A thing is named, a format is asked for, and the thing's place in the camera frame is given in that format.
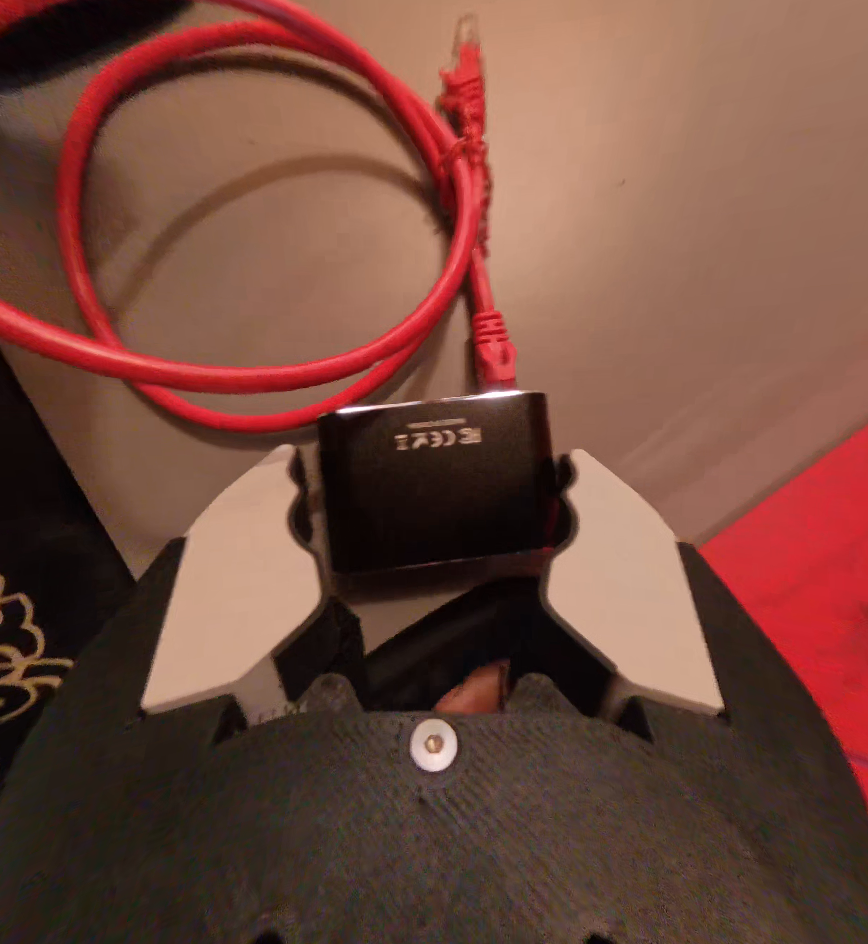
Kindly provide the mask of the red plastic bin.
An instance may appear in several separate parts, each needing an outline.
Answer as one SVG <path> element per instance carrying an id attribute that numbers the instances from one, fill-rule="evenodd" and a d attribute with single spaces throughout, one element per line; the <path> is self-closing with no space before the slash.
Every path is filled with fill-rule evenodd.
<path id="1" fill-rule="evenodd" d="M 701 551 L 811 691 L 868 802 L 868 424 Z"/>

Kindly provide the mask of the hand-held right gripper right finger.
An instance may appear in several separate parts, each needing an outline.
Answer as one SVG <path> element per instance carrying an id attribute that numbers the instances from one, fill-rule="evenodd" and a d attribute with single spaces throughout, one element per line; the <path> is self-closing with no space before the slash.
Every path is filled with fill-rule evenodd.
<path id="1" fill-rule="evenodd" d="M 582 449 L 567 455 L 567 540 L 546 567 L 545 604 L 606 667 L 600 713 L 632 698 L 716 716 L 723 696 L 678 549 L 657 510 Z"/>

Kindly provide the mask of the black ethernet splitter box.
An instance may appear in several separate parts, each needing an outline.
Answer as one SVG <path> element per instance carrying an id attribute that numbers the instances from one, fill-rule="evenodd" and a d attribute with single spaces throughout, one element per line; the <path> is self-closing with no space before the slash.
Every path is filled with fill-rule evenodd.
<path id="1" fill-rule="evenodd" d="M 558 482 L 543 393 L 349 407 L 317 432 L 338 575 L 551 546 Z"/>

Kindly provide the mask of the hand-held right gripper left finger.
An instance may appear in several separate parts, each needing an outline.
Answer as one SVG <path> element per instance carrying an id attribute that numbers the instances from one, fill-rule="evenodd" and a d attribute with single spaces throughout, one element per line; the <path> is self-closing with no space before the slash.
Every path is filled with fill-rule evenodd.
<path id="1" fill-rule="evenodd" d="M 280 445 L 189 528 L 141 707 L 164 714 L 230 697 L 242 714 L 287 714 L 276 656 L 325 603 L 320 564 L 292 518 L 297 449 Z"/>

